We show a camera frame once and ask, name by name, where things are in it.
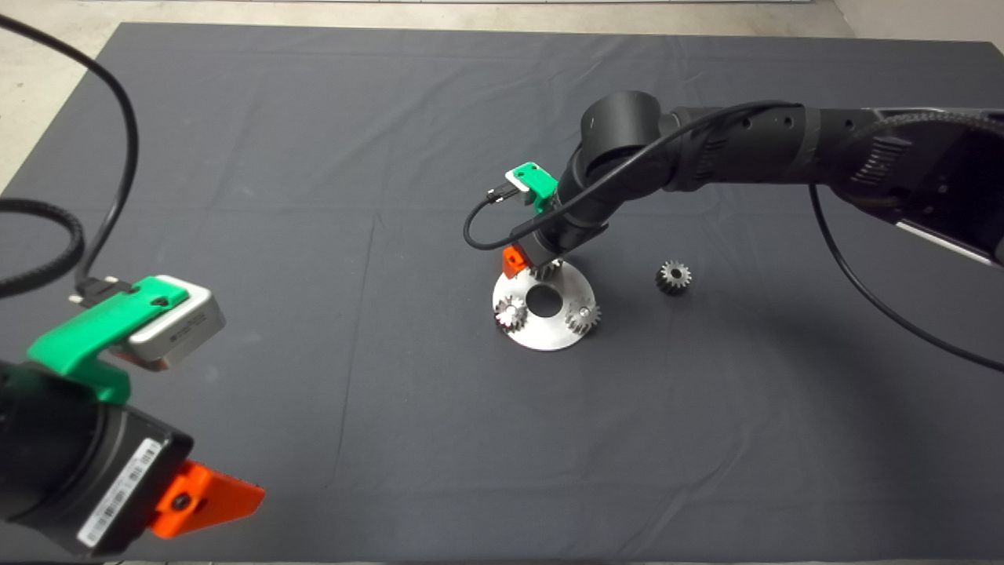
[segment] aluminum base plate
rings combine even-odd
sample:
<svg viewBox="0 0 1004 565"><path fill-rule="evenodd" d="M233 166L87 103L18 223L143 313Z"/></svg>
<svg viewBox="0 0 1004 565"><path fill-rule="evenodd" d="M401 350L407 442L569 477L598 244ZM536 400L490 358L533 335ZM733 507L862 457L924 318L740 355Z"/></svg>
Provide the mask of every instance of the aluminum base plate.
<svg viewBox="0 0 1004 565"><path fill-rule="evenodd" d="M510 338L523 347L537 351L556 351L574 345L584 334L575 333L565 322L570 309L583 306L595 307L596 300L592 287L585 276L574 266L565 262L547 280L538 280L524 268L513 278L499 275L492 293L492 308L507 297L526 300L530 289L538 286L550 287L561 297L561 309L547 318L537 316L532 311L526 313L526 322L519 330L506 332Z"/></svg>

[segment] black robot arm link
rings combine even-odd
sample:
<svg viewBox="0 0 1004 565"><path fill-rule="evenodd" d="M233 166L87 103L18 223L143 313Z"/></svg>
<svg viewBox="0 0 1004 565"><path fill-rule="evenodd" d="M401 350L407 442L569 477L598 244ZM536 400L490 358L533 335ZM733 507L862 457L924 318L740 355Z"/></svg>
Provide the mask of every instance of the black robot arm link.
<svg viewBox="0 0 1004 565"><path fill-rule="evenodd" d="M988 264L1004 262L1004 112L989 109L823 109L777 103L723 111L654 96L609 94L583 113L581 142L552 201L567 211L516 239L530 264L601 233L626 201L710 183L820 184L884 221ZM712 113L714 120L686 130ZM673 133L686 130L675 136ZM590 187L659 139L633 166ZM589 192L582 198L583 192ZM531 222L517 226L525 231Z"/></svg>

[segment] dark gray fabric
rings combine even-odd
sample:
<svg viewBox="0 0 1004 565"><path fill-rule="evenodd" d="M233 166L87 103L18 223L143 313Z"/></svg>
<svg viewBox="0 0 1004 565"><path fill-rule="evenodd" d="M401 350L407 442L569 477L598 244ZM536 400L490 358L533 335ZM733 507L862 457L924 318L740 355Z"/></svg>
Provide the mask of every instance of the dark gray fabric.
<svg viewBox="0 0 1004 565"><path fill-rule="evenodd" d="M101 60L134 96L142 154L95 272L195 281L229 321L178 370L134 371L134 403L268 491L251 519L127 557L1004 557L1004 377L857 296L803 187L624 206L571 257L603 325L559 353L495 331L499 256L460 237L507 169L559 173L610 91L667 108L1000 106L990 44L126 24ZM122 138L87 76L6 195L92 233ZM878 295L1004 356L1001 273L825 196ZM527 213L498 208L482 237ZM4 271L63 242L6 218L0 237ZM653 282L669 258L695 271L675 300ZM72 315L69 289L0 303L0 356ZM61 556L14 527L0 548Z"/></svg>

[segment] barcode label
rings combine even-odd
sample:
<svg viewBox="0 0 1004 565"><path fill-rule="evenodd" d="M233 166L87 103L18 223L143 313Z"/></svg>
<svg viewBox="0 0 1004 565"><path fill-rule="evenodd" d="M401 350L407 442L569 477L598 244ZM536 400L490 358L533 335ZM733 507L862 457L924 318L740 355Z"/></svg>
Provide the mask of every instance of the barcode label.
<svg viewBox="0 0 1004 565"><path fill-rule="evenodd" d="M76 539L87 547L94 547L101 541L104 532L108 531L108 526L118 516L122 504L129 500L130 495L140 484L140 480L147 475L147 470L161 453L163 446L154 440L147 439L140 444L129 463L122 468L121 473L115 478L108 492L101 497L101 502L97 503L94 512L83 523L83 527L76 533Z"/></svg>

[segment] metal gear teeth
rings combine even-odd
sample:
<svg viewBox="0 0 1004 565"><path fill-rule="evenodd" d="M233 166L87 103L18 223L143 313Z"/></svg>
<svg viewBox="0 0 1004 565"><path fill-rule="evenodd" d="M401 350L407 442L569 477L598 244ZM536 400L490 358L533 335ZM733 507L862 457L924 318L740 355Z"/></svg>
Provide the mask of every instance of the metal gear teeth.
<svg viewBox="0 0 1004 565"><path fill-rule="evenodd" d="M563 260L554 259L540 266L532 266L530 267L530 276L536 278L537 280L549 280L550 277L554 276L554 273L561 268L562 264L564 264Z"/></svg>
<svg viewBox="0 0 1004 565"><path fill-rule="evenodd" d="M683 294L693 279L690 268L680 261L666 261L656 273L659 290L670 296Z"/></svg>
<svg viewBox="0 0 1004 565"><path fill-rule="evenodd" d="M565 324L572 332L584 336L599 324L600 317L599 305L573 304L565 314Z"/></svg>
<svg viewBox="0 0 1004 565"><path fill-rule="evenodd" d="M526 323L526 301L519 297L506 297L495 305L495 323L503 332L516 332Z"/></svg>

